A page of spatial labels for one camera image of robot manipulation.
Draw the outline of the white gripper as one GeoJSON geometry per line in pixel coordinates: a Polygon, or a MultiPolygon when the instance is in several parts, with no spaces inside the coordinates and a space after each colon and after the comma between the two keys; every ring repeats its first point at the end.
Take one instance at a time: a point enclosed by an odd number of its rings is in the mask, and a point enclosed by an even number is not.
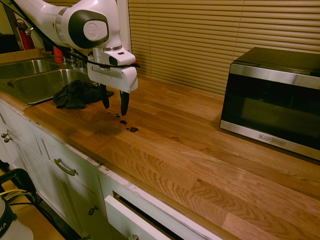
{"type": "Polygon", "coordinates": [[[110,67],[101,68],[98,65],[88,63],[87,74],[91,81],[99,83],[99,91],[103,106],[110,107],[107,87],[120,90],[121,106],[120,112],[125,116],[128,111],[130,94],[138,88],[138,74],[135,67],[110,67]]]}

